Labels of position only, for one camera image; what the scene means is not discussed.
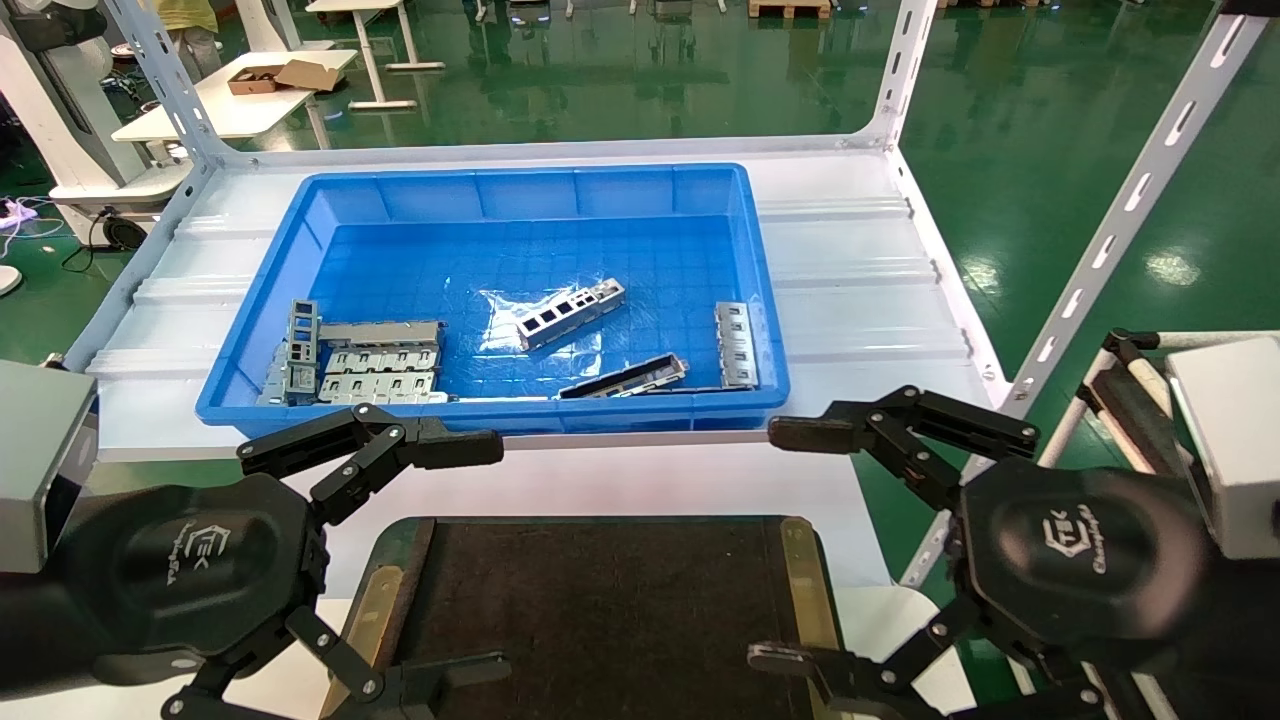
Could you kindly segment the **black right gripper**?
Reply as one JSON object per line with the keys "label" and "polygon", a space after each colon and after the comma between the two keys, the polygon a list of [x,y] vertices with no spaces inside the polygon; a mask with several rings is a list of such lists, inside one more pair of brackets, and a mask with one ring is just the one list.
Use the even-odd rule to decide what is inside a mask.
{"label": "black right gripper", "polygon": [[[989,460],[1032,457],[1033,425],[904,386],[873,401],[833,401],[819,416],[773,416],[768,439],[804,454],[869,454],[932,509],[956,509],[957,597],[883,662],[845,650],[758,642],[750,667],[801,676],[823,706],[877,719],[943,719],[914,682],[968,632],[1010,655],[1061,653],[1152,664],[1172,652],[1204,602],[1216,546],[1175,480],[1124,470],[996,462],[961,491],[933,439]],[[1085,678],[951,719],[1098,719]]]}

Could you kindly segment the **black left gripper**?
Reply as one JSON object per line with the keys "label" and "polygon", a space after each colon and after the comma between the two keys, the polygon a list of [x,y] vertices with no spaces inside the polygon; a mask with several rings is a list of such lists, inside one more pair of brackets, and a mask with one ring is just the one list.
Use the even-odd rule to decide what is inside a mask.
{"label": "black left gripper", "polygon": [[407,468],[503,457],[494,430],[453,432],[436,416],[361,404],[238,447],[244,474],[279,480],[339,459],[311,487],[310,503],[265,475],[92,498],[60,541],[76,675],[142,685],[205,664],[165,702],[163,719],[279,719],[223,694],[236,674],[265,667],[296,639],[348,691],[332,719],[436,719],[448,691],[507,678],[506,655],[378,671],[301,607],[312,607],[325,585],[323,524],[342,524]]}

